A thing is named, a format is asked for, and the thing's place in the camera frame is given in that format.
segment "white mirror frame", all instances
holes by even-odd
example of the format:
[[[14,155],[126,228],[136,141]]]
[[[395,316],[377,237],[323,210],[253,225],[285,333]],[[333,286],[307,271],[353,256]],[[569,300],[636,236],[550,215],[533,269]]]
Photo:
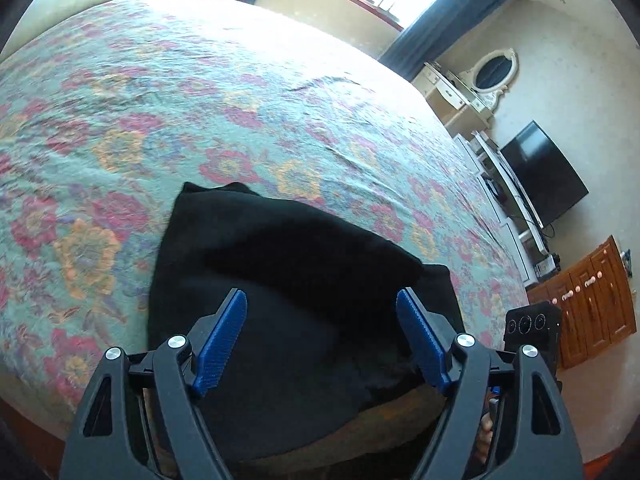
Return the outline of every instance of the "white mirror frame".
[[[478,72],[480,72],[481,68],[487,63],[487,61],[492,60],[494,57],[498,56],[504,56],[507,59],[511,60],[511,70],[509,70],[509,73],[497,85],[492,86],[491,88],[478,88],[476,86],[476,76],[478,76]],[[493,52],[488,53],[472,68],[466,70],[466,72],[461,72],[458,76],[467,86],[469,86],[469,88],[471,88],[476,94],[478,94],[478,97],[482,101],[484,106],[486,106],[493,112],[498,106],[498,98],[502,94],[504,94],[511,81],[513,81],[513,78],[516,77],[517,73],[518,56],[516,56],[515,50],[513,50],[512,48],[501,48],[499,50],[494,50]]]

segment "electrical cable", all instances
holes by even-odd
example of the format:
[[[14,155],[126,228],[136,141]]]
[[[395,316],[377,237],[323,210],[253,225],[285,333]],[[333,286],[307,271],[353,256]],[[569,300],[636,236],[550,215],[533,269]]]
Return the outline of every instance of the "electrical cable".
[[[513,220],[522,220],[523,222],[526,222],[527,224],[533,225],[533,227],[535,227],[536,229],[539,229],[538,224],[535,224],[531,220],[527,220],[526,218],[523,218],[522,216],[508,215],[508,217],[513,219]],[[548,235],[542,229],[540,229],[540,234],[542,234],[543,237],[545,237],[547,240],[551,240],[552,238],[556,237],[556,228],[553,226],[553,224],[549,224],[547,227],[551,227],[552,234]]]

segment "white tv stand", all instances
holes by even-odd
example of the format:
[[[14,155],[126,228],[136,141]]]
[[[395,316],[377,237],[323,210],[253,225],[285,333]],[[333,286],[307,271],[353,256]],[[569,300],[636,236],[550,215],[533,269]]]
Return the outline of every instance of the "white tv stand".
[[[537,259],[542,259],[542,257],[548,255],[542,232],[538,227],[540,218],[529,201],[529,197],[516,184],[518,179],[511,171],[507,161],[502,158],[500,152],[494,150],[487,143],[483,134],[474,132],[473,138],[480,147],[478,153],[472,149],[470,143],[464,137],[457,135],[453,140],[460,149],[467,167],[473,173],[492,206],[495,219],[500,225],[502,241],[518,267],[523,284],[525,286],[535,285],[538,279],[534,271],[534,263],[530,251],[533,252],[534,256],[539,256]],[[500,184],[507,193],[508,202],[511,205],[510,209],[513,211],[512,215],[514,217],[517,215],[525,222],[526,228],[520,230],[517,227],[516,223],[505,212],[505,209],[498,203],[491,190],[487,187],[483,175],[488,176],[490,173],[494,176],[497,174],[500,177]]]

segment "blue gripper pad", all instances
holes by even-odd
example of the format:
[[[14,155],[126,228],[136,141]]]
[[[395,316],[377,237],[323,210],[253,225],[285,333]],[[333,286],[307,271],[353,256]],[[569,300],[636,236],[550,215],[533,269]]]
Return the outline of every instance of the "blue gripper pad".
[[[198,373],[191,389],[199,396],[203,397],[207,390],[218,386],[245,319],[246,296],[242,290],[238,290],[198,355]]]
[[[418,306],[407,290],[398,292],[396,315],[420,367],[422,377],[427,384],[434,386],[440,394],[444,394],[451,386],[451,378],[446,366],[446,350],[438,341],[423,312],[425,310],[422,304]]]

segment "wooden chest of drawers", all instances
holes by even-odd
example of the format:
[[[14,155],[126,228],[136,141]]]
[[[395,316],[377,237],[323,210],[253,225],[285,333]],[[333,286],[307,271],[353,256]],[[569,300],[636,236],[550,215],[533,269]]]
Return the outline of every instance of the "wooden chest of drawers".
[[[561,365],[571,368],[636,332],[626,271],[613,236],[570,269],[527,292],[562,308]]]

